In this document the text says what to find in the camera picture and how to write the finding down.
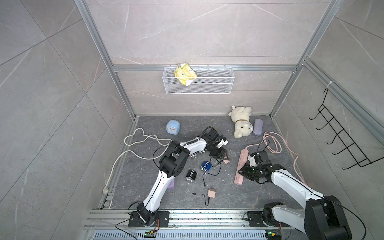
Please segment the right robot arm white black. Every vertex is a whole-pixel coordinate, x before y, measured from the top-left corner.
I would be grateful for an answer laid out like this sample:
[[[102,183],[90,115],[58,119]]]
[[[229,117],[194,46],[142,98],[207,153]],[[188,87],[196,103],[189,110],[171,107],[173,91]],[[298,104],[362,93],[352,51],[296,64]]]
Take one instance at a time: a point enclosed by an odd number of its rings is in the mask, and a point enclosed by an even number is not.
[[[335,196],[313,190],[290,174],[283,166],[272,164],[265,151],[250,154],[241,150],[238,174],[250,181],[272,183],[289,194],[302,210],[282,202],[266,204],[263,221],[268,227],[284,223],[305,233],[310,240],[351,240],[353,238],[344,207]]]

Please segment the black shaver power plug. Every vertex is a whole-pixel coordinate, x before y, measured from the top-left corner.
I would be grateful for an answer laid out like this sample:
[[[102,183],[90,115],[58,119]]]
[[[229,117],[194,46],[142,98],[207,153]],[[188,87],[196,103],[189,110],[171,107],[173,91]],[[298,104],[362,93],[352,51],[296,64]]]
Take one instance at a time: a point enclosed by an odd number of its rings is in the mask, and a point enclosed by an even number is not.
[[[187,175],[186,175],[186,180],[189,182],[194,182],[197,177],[197,172],[195,170],[189,170]]]

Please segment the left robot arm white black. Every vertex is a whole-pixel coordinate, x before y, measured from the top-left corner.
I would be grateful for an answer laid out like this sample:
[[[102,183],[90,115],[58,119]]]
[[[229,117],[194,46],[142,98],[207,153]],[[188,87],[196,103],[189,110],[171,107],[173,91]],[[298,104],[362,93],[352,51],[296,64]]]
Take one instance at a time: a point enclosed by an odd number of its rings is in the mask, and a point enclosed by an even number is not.
[[[158,156],[159,171],[156,181],[148,196],[137,206],[136,213],[144,226],[150,227],[158,217],[161,200],[170,185],[184,169],[189,157],[196,153],[209,152],[210,157],[220,160],[228,158],[228,152],[224,148],[228,140],[213,127],[207,127],[203,133],[187,142],[171,140],[165,145],[165,151]]]

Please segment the pink power strip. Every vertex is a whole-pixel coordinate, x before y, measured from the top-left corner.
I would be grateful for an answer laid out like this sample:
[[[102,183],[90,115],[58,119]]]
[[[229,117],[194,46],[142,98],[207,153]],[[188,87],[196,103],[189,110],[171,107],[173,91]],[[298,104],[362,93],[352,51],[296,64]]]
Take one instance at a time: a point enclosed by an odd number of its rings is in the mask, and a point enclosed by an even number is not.
[[[247,163],[248,155],[249,155],[248,149],[241,150],[239,162],[236,170],[235,180],[234,180],[234,184],[236,185],[243,184],[244,177],[241,174],[239,174],[238,171],[241,170],[241,168]]]

